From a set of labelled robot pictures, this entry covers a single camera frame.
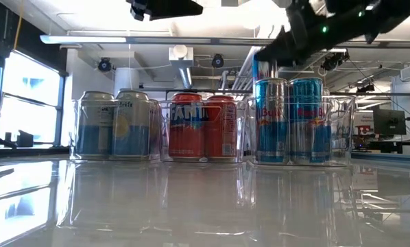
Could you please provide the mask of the red white sign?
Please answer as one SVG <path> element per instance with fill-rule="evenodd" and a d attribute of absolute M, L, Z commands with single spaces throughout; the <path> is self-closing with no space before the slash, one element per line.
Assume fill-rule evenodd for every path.
<path fill-rule="evenodd" d="M 374 134 L 374 127 L 371 125 L 358 125 L 354 127 L 354 135 L 368 136 Z"/>

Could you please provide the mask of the clear plastic bin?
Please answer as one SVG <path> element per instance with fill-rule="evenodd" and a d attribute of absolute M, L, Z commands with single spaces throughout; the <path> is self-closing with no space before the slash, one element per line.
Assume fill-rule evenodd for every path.
<path fill-rule="evenodd" d="M 152 161 L 152 160 L 158 160 L 160 158 L 160 156 L 158 158 L 151 158 L 150 151 L 149 151 L 149 158 L 145 159 L 145 160 L 132 160 L 132 159 L 115 158 L 112 155 L 112 151 L 111 151 L 111 154 L 108 158 L 84 159 L 84 158 L 78 157 L 77 154 L 75 153 L 75 144 L 76 144 L 77 126 L 78 126 L 78 123 L 77 123 L 77 121 L 78 121 L 78 113 L 77 113 L 78 102 L 79 102 L 79 100 L 75 100 L 73 102 L 74 123 L 73 123 L 73 127 L 71 128 L 71 157 L 72 158 L 80 159 L 80 160 L 114 160 L 114 161 Z M 161 141 L 162 141 L 161 134 L 162 134 L 162 131 L 160 132 L 160 149 L 161 149 Z"/>
<path fill-rule="evenodd" d="M 347 166 L 350 160 L 353 118 L 354 118 L 354 97 L 322 96 L 323 102 L 329 107 L 326 109 L 326 161 L 319 165 L 303 166 Z M 288 120 L 289 120 L 289 97 L 287 97 Z M 262 164 L 256 160 L 256 114 L 255 98 L 249 100 L 249 120 L 250 120 L 250 161 L 256 165 L 281 165 Z M 289 161 L 284 165 L 297 165 L 290 159 L 290 121 L 289 121 Z"/>
<path fill-rule="evenodd" d="M 202 100 L 204 103 L 204 108 L 206 111 L 206 101 Z M 161 160 L 164 162 L 177 162 L 177 163 L 240 163 L 243 160 L 243 152 L 245 145 L 245 126 L 247 119 L 247 109 L 248 105 L 243 101 L 234 101 L 237 106 L 237 156 L 233 161 L 208 161 L 207 158 L 202 157 L 198 161 L 193 160 L 173 160 L 169 157 L 169 109 L 171 101 L 161 102 L 160 106 L 162 108 L 162 147 L 161 147 Z"/>

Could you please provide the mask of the red Fanta soda can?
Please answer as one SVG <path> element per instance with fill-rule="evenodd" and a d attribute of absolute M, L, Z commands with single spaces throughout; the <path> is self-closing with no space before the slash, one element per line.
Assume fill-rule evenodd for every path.
<path fill-rule="evenodd" d="M 206 101 L 205 157 L 233 161 L 237 156 L 237 106 L 231 96 L 214 95 Z"/>
<path fill-rule="evenodd" d="M 169 109 L 169 157 L 198 161 L 204 157 L 204 124 L 208 119 L 197 93 L 177 93 Z"/>

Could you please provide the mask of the long ceiling light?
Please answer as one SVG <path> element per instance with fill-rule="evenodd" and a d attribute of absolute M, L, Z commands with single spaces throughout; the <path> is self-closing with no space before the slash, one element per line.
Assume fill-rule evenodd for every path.
<path fill-rule="evenodd" d="M 44 44 L 135 44 L 135 45 L 234 45 L 265 46 L 273 38 L 216 38 L 174 36 L 50 36 L 40 35 Z"/>

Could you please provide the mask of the black monitor on stand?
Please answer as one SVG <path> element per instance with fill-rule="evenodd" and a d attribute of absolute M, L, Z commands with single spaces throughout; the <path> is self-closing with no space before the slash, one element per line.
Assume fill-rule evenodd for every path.
<path fill-rule="evenodd" d="M 408 134 L 407 122 L 410 117 L 405 116 L 405 111 L 375 109 L 373 110 L 374 133 L 385 136 L 406 136 Z"/>

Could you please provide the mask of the black desk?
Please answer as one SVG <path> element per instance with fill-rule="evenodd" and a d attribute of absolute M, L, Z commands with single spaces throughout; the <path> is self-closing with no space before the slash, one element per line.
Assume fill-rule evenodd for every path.
<path fill-rule="evenodd" d="M 19 135 L 16 141 L 11 141 L 12 133 L 7 132 L 5 134 L 5 139 L 0 138 L 0 145 L 4 145 L 7 148 L 31 148 L 34 146 L 34 136 L 23 130 L 19 130 Z"/>

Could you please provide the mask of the white ventilation duct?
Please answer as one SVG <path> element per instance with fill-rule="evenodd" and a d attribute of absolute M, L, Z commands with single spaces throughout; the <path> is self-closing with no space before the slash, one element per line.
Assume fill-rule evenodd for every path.
<path fill-rule="evenodd" d="M 192 88 L 191 67 L 194 65 L 193 48 L 186 45 L 174 45 L 169 48 L 169 62 L 180 72 L 184 88 Z"/>

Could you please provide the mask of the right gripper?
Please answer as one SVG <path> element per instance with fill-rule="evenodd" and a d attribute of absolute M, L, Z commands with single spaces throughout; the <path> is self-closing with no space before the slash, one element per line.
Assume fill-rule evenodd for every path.
<path fill-rule="evenodd" d="M 323 0 L 328 14 L 319 14 L 311 0 L 292 1 L 286 8 L 290 30 L 254 54 L 258 62 L 279 67 L 301 65 L 315 51 L 332 49 L 362 36 L 367 44 L 380 34 L 380 2 L 376 0 Z"/>

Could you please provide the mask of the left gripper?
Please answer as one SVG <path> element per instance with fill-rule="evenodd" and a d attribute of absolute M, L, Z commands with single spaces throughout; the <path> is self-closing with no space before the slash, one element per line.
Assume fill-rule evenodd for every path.
<path fill-rule="evenodd" d="M 193 0 L 126 0 L 130 14 L 137 21 L 153 21 L 183 16 L 197 16 L 203 7 Z"/>

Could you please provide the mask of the grey ceiling pipes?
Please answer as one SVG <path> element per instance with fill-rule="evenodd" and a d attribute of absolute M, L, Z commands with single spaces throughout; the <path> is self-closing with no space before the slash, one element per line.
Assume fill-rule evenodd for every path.
<path fill-rule="evenodd" d="M 249 50 L 241 68 L 235 73 L 235 81 L 232 83 L 232 86 L 229 86 L 228 77 L 229 70 L 225 70 L 221 75 L 221 85 L 219 89 L 221 90 L 240 90 L 246 83 L 252 81 L 252 61 L 254 54 L 259 51 L 261 47 L 253 46 Z"/>

